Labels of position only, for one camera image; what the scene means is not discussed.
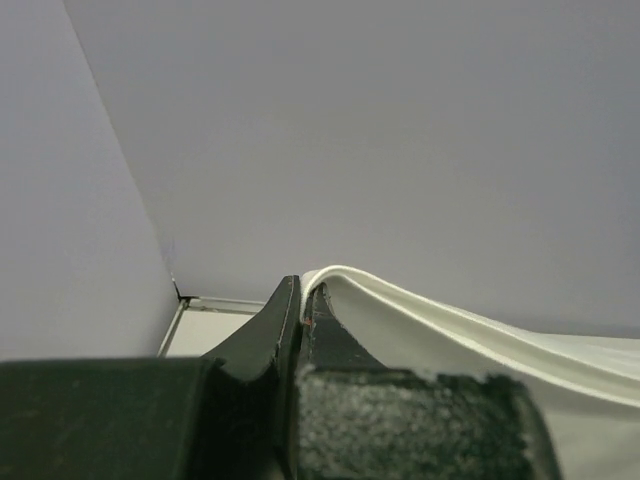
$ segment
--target white cloth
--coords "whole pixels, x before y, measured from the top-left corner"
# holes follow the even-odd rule
[[[303,302],[323,282],[336,316],[390,367],[523,381],[567,480],[640,478],[640,352],[511,327],[345,266],[303,275]]]

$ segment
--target gray wall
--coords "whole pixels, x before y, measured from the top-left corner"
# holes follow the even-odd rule
[[[640,327],[640,2],[65,3],[182,293]]]
[[[157,351],[171,278],[64,5],[0,2],[0,359]]]

